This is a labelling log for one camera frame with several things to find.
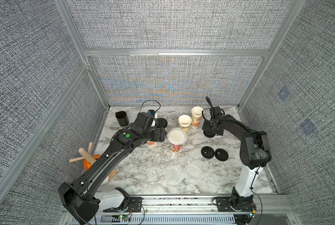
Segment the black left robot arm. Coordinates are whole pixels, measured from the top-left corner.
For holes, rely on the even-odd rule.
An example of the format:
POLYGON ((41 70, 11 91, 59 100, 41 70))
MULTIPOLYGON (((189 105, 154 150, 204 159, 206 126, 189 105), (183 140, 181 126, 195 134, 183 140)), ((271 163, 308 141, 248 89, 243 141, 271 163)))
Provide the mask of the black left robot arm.
POLYGON ((107 150, 81 176, 72 183, 63 182, 58 193, 63 207, 81 225, 88 224, 98 212, 100 199, 95 193, 112 170, 137 147, 145 142, 163 142, 166 129, 155 127, 149 130, 123 128, 115 133, 107 150))

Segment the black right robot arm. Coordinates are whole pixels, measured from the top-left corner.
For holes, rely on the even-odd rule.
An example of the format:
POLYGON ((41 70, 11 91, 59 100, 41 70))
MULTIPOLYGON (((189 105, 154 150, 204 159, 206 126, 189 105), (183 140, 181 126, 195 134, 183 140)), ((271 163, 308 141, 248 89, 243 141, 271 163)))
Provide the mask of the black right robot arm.
POLYGON ((264 131, 251 129, 227 115, 204 121, 202 130, 209 138, 222 136, 226 130, 240 140, 239 157, 242 170, 237 185, 233 187, 230 203, 235 211, 241 211, 253 203, 255 182, 272 159, 268 135, 264 131))

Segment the red milk tea paper cup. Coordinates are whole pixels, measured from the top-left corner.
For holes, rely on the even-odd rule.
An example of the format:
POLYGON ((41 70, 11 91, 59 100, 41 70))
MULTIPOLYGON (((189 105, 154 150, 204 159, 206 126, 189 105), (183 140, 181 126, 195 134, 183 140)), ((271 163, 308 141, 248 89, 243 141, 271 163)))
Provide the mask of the red milk tea paper cup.
POLYGON ((180 152, 181 150, 181 147, 182 147, 182 144, 171 144, 171 151, 174 152, 174 153, 178 153, 180 152))

